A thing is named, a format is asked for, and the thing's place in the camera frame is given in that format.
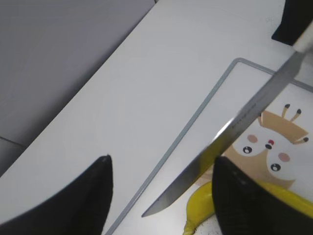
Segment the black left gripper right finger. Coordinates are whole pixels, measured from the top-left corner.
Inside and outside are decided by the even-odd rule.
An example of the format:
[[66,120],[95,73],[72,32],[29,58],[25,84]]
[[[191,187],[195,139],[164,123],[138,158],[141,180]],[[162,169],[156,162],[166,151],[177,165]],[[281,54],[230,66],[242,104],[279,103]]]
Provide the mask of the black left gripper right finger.
[[311,235],[313,220],[266,191],[227,157],[213,169],[215,214],[224,235]]

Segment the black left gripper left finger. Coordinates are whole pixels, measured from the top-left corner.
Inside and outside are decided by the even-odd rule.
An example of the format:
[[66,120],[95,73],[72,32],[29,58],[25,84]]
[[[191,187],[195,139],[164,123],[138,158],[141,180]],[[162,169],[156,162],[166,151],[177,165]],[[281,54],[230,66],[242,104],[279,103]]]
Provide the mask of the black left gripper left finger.
[[113,195],[112,159],[99,157],[57,194],[0,226],[2,235],[100,235]]

